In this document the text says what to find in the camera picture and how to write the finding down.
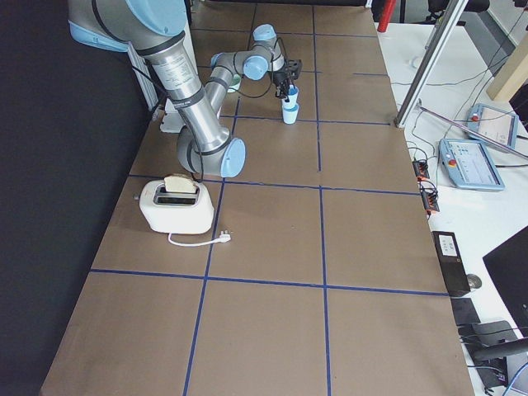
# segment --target power cord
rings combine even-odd
[[[279,40],[280,40],[280,38],[277,38],[275,40],[275,44],[273,45],[273,51],[275,51],[275,49],[277,47],[277,44],[279,43]],[[243,97],[247,97],[248,99],[259,99],[261,97],[264,97],[270,91],[271,86],[273,85],[273,74],[275,72],[275,70],[273,69],[273,62],[275,62],[275,60],[276,60],[276,59],[273,59],[273,51],[271,52],[271,58],[270,58],[270,64],[271,64],[270,85],[267,86],[267,89],[263,93],[261,93],[260,95],[253,96],[253,95],[248,95],[247,93],[244,93],[244,92],[242,92],[242,91],[240,91],[238,89],[234,89],[234,88],[231,88],[231,89],[233,89],[234,92],[239,93]],[[237,66],[236,66],[236,63],[235,63],[235,59],[236,59],[237,54],[238,54],[238,51],[233,54],[233,65],[235,67],[234,71],[235,71],[236,74],[238,74]]]
[[[220,231],[220,235],[217,237],[217,239],[213,239],[211,241],[207,242],[200,242],[200,243],[179,243],[172,240],[172,233],[170,233],[167,236],[167,241],[171,245],[180,246],[182,248],[198,248],[199,246],[206,246],[206,245],[212,245],[213,243],[226,243],[231,240],[231,234],[226,229],[225,231]]]
[[[528,367],[528,363],[525,363],[525,364],[524,364],[519,370],[517,370],[517,372],[515,373],[515,375],[513,375],[513,378],[511,378],[510,384],[506,387],[506,390],[504,391],[504,393],[502,394],[502,396],[505,396],[505,395],[510,391],[510,389],[512,389],[513,384],[515,383],[515,381],[517,380],[517,378],[519,378],[519,376],[521,375],[521,373],[526,369],[526,367]]]

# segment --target wooden beam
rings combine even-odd
[[[525,35],[513,51],[486,92],[494,101],[509,101],[526,79],[528,79],[528,35]]]

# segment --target white desk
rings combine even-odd
[[[403,102],[409,86],[394,83],[410,83],[413,80],[417,71],[412,65],[413,59],[424,55],[424,45],[431,34],[431,29],[432,26],[391,24],[386,33],[379,33],[379,42],[398,104]],[[456,83],[465,78],[471,78],[486,68],[487,65],[465,29],[457,27],[428,82]],[[486,72],[485,78],[478,85],[471,100],[464,105],[464,109],[456,117],[457,120],[465,118],[474,95],[479,92],[490,75]],[[453,120],[481,77],[455,86],[427,86],[422,93],[422,104]],[[512,109],[508,103],[491,101],[485,89],[477,102],[488,103],[503,110]],[[412,135],[418,114],[419,111],[416,111],[409,117],[405,135],[407,140],[416,143],[430,157],[433,154],[432,147]],[[435,154],[437,154],[438,141],[444,137],[448,127],[442,121],[424,113],[420,116],[414,133],[433,144]],[[521,129],[520,134],[526,135],[522,126]],[[463,139],[464,132],[451,128],[447,137]],[[528,153],[528,141],[518,139],[516,149]],[[499,153],[492,148],[489,151],[496,164],[523,163],[521,158],[516,158],[511,154]],[[417,153],[417,158],[422,158],[420,153]],[[528,225],[528,198],[526,197],[528,170],[526,168],[499,169],[506,189],[501,192],[478,192],[454,188],[442,166],[436,172],[436,165],[436,158],[429,161],[429,173],[439,191],[441,212],[431,217],[430,228],[431,230],[454,232],[466,273],[475,274],[482,279],[483,287],[466,295],[473,300],[481,321],[486,323],[505,319],[515,327],[511,315],[486,271],[482,257]],[[469,371],[475,394],[484,395],[476,370],[469,369]]]

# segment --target black wall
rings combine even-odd
[[[149,115],[66,0],[0,7],[0,394],[37,395]]]

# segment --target stacked cups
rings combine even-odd
[[[297,103],[297,96],[299,95],[299,88],[290,85],[288,97],[282,99],[282,120],[286,124],[293,124],[297,120],[299,114],[299,103]]]

